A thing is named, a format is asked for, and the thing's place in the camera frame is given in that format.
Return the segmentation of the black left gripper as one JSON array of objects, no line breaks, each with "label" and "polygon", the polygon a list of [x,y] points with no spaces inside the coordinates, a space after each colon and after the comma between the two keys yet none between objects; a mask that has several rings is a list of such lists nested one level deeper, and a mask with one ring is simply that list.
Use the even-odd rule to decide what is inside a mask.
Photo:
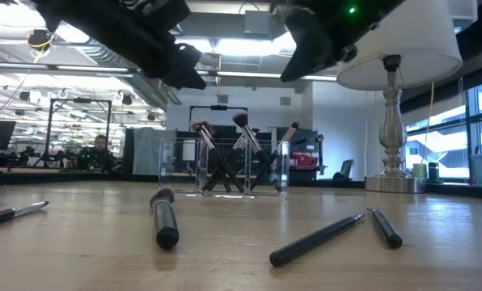
[{"label": "black left gripper", "polygon": [[170,30],[190,15],[184,1],[42,0],[36,9],[49,29],[61,21],[76,27],[150,77],[175,89],[205,89],[195,70],[202,52],[175,43]]}]

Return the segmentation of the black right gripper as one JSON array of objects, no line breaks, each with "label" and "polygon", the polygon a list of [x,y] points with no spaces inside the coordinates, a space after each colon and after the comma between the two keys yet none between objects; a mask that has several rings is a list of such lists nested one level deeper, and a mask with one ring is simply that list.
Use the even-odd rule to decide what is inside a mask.
[{"label": "black right gripper", "polygon": [[321,70],[325,63],[350,61],[356,42],[403,0],[292,0],[281,7],[296,49],[281,73],[291,82]]}]

